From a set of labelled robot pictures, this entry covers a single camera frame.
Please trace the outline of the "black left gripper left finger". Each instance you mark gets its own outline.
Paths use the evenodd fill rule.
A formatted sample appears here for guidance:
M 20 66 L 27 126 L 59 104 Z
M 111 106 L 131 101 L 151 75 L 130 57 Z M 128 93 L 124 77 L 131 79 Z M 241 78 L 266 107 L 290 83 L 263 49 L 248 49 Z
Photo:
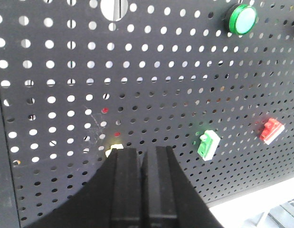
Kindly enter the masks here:
M 30 227 L 141 227 L 141 175 L 136 149 L 113 150 L 78 193 Z

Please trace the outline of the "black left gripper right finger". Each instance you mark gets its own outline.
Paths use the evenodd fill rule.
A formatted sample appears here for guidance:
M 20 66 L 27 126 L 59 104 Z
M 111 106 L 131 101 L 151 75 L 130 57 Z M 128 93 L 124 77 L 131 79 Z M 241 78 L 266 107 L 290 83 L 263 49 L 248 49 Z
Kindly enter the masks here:
M 220 228 L 170 146 L 155 146 L 142 162 L 142 225 L 145 228 Z

